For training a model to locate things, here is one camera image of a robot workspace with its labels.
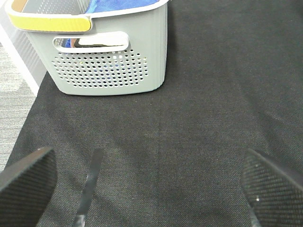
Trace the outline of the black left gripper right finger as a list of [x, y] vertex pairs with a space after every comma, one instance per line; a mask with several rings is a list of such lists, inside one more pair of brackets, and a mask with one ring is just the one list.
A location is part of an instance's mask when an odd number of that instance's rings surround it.
[[303, 175], [259, 150], [248, 149], [241, 186], [262, 227], [303, 225]]

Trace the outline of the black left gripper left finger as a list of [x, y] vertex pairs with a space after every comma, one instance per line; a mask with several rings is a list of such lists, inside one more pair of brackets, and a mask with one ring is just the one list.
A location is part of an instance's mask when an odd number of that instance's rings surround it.
[[35, 227], [57, 184], [55, 152], [40, 148], [0, 174], [0, 225]]

